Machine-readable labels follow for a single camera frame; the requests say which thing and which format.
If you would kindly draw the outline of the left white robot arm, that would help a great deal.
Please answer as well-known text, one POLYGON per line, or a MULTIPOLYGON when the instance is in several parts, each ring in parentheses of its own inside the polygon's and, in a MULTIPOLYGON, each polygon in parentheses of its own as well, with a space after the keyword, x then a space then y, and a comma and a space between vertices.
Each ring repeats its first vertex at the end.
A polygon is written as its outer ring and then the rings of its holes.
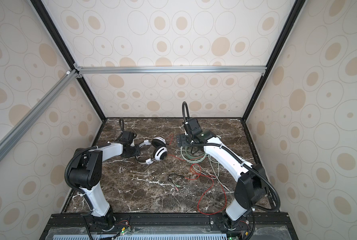
POLYGON ((114 226, 115 217, 100 186, 102 163, 116 156, 131 158, 139 154, 139 145, 108 142, 101 146, 77 149, 66 166, 65 182, 82 194, 88 204, 89 215, 106 231, 114 226))

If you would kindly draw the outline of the white black headphones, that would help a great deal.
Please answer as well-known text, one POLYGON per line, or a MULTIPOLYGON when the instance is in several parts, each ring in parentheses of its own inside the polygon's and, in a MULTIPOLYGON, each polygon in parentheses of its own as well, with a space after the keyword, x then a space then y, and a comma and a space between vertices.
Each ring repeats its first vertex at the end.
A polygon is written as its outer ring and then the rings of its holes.
POLYGON ((155 147, 152 158, 146 160, 140 160, 138 157, 135 157, 136 161, 142 165, 151 165, 154 162, 159 162, 164 160, 167 156, 167 147, 166 141, 162 137, 155 137, 151 141, 144 140, 143 143, 139 144, 138 146, 144 147, 152 145, 155 147))

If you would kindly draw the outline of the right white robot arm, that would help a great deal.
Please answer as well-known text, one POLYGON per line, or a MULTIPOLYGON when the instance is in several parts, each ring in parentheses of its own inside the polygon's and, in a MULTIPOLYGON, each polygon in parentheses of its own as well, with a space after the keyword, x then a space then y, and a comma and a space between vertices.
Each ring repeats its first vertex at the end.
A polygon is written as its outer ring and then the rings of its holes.
POLYGON ((179 147, 203 148, 206 154, 217 160, 232 175, 236 181, 234 200, 225 210, 231 222, 247 216, 254 209, 271 213, 279 211, 281 202, 278 192, 265 176, 262 165, 252 165, 238 156, 211 132, 202 133, 193 138, 180 134, 177 135, 176 140, 179 147), (271 209, 256 204, 267 194, 271 194, 274 201, 274 207, 271 209))

